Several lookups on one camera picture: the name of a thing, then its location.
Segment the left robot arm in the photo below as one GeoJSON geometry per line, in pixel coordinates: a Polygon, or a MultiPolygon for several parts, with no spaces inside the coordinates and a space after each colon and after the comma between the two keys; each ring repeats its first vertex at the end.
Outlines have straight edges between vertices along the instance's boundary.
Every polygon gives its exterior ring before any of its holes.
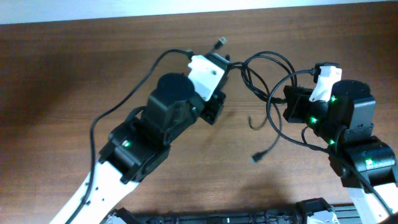
{"type": "Polygon", "coordinates": [[[134,108],[108,137],[94,170],[52,223],[100,223],[151,174],[170,144],[198,119],[212,125],[222,112],[227,75],[167,73],[147,104],[134,108]]]}

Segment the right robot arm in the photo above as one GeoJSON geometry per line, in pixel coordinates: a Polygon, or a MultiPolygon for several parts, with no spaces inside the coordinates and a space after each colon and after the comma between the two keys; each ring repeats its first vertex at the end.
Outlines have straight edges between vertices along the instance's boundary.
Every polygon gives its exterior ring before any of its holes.
{"type": "Polygon", "coordinates": [[[329,98],[319,100],[315,90],[285,86],[290,123],[305,123],[328,144],[330,165],[363,223],[380,223],[397,214],[397,158],[386,143],[373,135],[376,100],[370,87],[341,80],[329,98]]]}

